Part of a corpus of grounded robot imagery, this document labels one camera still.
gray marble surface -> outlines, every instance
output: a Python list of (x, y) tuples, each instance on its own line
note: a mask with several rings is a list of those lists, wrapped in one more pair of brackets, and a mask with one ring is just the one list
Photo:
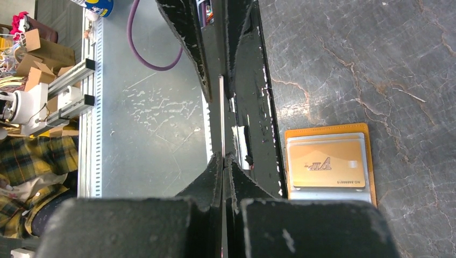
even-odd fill
[(456, 1), (259, 2), (281, 136), (366, 122), (398, 250), (456, 257)]

spray can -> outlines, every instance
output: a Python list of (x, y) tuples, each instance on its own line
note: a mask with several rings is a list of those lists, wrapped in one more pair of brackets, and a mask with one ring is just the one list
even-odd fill
[(114, 6), (114, 0), (70, 0), (90, 11), (100, 15), (101, 17), (107, 17)]

plaid fabric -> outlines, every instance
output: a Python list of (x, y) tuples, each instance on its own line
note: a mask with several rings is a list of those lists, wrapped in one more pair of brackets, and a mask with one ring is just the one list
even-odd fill
[[(71, 137), (6, 138), (0, 142), (0, 180), (12, 187), (37, 176), (63, 175), (77, 170), (77, 150)], [(25, 203), (0, 195), (0, 235), (27, 238), (32, 220), (53, 198), (68, 189), (61, 184), (45, 187)]]

card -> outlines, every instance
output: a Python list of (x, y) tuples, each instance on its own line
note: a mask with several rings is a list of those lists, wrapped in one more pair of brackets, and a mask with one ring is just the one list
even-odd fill
[(291, 137), (287, 139), (288, 144), (299, 144), (311, 141), (329, 141), (329, 140), (348, 140), (348, 139), (364, 139), (363, 133), (337, 133), (326, 135), (312, 135), (303, 137)]
[(293, 186), (364, 188), (367, 174), (362, 151), (364, 140), (348, 138), (351, 135), (333, 138), (325, 135), (320, 138), (323, 141), (314, 138), (288, 144), (288, 167)]

wire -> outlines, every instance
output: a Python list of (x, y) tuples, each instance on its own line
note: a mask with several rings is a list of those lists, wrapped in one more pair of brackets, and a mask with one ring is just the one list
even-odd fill
[(131, 7), (130, 15), (129, 15), (129, 18), (128, 18), (128, 21), (127, 21), (127, 38), (128, 38), (128, 42), (129, 42), (131, 51), (133, 51), (134, 56), (135, 56), (142, 64), (144, 64), (144, 66), (146, 66), (147, 68), (151, 68), (151, 69), (156, 70), (156, 71), (168, 71), (168, 70), (172, 69), (173, 67), (175, 67), (176, 64), (179, 62), (179, 59), (180, 59), (181, 56), (182, 56), (182, 48), (179, 50), (179, 53), (177, 54), (176, 59), (175, 59), (170, 65), (161, 67), (161, 66), (155, 66), (155, 65), (153, 65), (153, 64), (151, 64), (151, 63), (149, 63), (149, 62), (147, 62), (147, 61), (138, 53), (138, 51), (136, 50), (136, 48), (135, 48), (135, 46), (134, 46), (133, 37), (132, 37), (132, 27), (133, 27), (134, 16), (136, 15), (136, 10), (138, 9), (139, 1), (140, 1), (140, 0), (134, 0), (134, 1), (133, 1), (133, 6)]
[(47, 118), (49, 117), (49, 115), (51, 115), (51, 111), (49, 110), (49, 108), (47, 107), (47, 104), (45, 104), (45, 107), (47, 109), (47, 112), (46, 112), (46, 117), (42, 120), (40, 120), (40, 122), (46, 122), (47, 121)]
[(46, 107), (47, 107), (47, 103), (44, 103), (43, 107), (42, 107), (38, 112), (36, 112), (35, 114), (33, 114), (33, 115), (30, 117), (30, 119), (27, 121), (26, 125), (28, 125), (28, 124), (30, 123), (30, 120), (32, 120), (32, 118), (33, 118), (34, 116), (36, 116), (37, 114), (39, 114), (39, 113), (40, 113), (44, 108), (46, 108)]

